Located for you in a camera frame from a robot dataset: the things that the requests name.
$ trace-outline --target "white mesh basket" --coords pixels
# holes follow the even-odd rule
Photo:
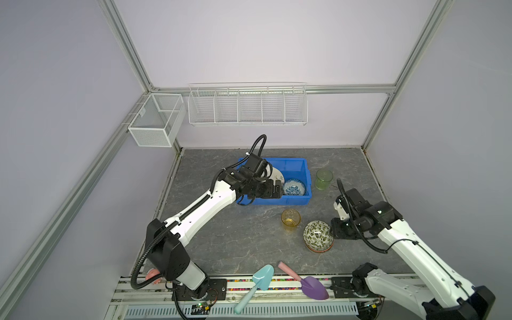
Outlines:
[[[128,130],[139,146],[173,146],[185,117],[181,94],[151,93]]]
[[[272,125],[308,122],[305,83],[191,84],[192,125]]]

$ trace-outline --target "gray table surface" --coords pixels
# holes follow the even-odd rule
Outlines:
[[[161,220],[187,207],[208,188],[217,170],[233,164],[247,150],[186,150],[173,181]],[[381,254],[363,241],[335,240],[325,253],[306,248],[302,232],[306,224],[322,220],[330,224],[337,217],[333,202],[339,191],[335,179],[341,178],[345,189],[357,188],[370,203],[382,200],[377,184],[361,150],[356,148],[265,149],[263,157],[306,158],[313,181],[312,198],[305,206],[249,205],[232,203],[206,223],[186,247],[192,261],[209,275],[253,274],[265,264],[276,273],[284,261],[297,273],[351,273],[359,265],[370,262],[388,273],[412,272],[393,251]],[[327,190],[314,187],[315,173],[320,168],[334,173]],[[295,208],[302,220],[296,232],[282,230],[281,213]],[[375,245],[386,248],[379,239]]]

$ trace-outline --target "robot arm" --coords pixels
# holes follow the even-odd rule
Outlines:
[[[388,245],[387,249],[371,245],[372,249],[380,253],[393,249],[428,287],[410,285],[366,263],[352,273],[351,289],[356,294],[383,295],[422,319],[481,320],[487,317],[494,295],[486,287],[474,287],[455,272],[418,237],[393,206],[385,201],[370,205],[356,189],[345,193],[341,186],[340,191],[342,196],[334,203],[340,218],[331,221],[334,237],[362,239],[362,232],[369,231]]]
[[[263,139],[258,155],[253,154],[256,144]],[[247,156],[215,176],[211,187],[187,208],[164,222],[154,219],[147,226],[145,251],[132,271],[131,286],[140,289],[152,281],[165,277],[185,285],[186,292],[195,298],[206,294],[208,276],[188,256],[185,246],[196,232],[213,216],[236,199],[280,198],[281,181],[273,181],[272,165],[260,157],[266,136],[261,135]],[[149,259],[160,274],[142,283],[137,275],[145,259]]]

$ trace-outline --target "blue plastic bin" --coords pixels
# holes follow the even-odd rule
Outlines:
[[[306,193],[303,196],[282,196],[280,199],[261,199],[257,198],[252,204],[272,204],[272,205],[306,205],[311,199],[311,174],[308,170],[308,162],[304,158],[265,158],[277,168],[285,181],[290,178],[296,178],[304,182],[306,185]],[[249,203],[250,200],[244,197],[243,204]]]

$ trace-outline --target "green floral bowl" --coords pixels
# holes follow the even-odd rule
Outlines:
[[[329,250],[334,242],[330,231],[331,227],[323,221],[315,220],[308,223],[303,233],[308,249],[318,253]]]

